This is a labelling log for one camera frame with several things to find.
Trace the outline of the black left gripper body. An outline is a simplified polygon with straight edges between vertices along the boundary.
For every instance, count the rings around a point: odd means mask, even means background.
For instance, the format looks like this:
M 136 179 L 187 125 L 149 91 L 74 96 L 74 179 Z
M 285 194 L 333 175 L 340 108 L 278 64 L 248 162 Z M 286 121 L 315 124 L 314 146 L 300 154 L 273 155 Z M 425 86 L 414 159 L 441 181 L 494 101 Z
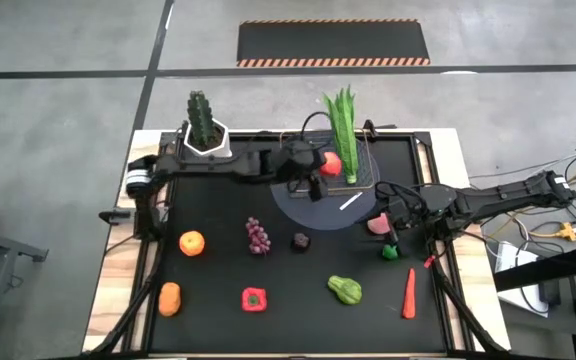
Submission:
M 318 170 L 324 164 L 324 160 L 313 156 L 315 149 L 318 148 L 304 141 L 291 141 L 283 145 L 272 156 L 275 180 L 279 183 L 288 182 Z

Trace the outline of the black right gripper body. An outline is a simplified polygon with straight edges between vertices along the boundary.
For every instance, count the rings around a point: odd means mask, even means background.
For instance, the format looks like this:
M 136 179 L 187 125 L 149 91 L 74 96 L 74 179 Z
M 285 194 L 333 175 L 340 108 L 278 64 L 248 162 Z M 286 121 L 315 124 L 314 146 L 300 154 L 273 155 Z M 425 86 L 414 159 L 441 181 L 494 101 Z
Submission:
M 421 213 L 420 195 L 405 187 L 379 187 L 378 199 L 383 202 L 382 209 L 395 230 L 412 227 Z

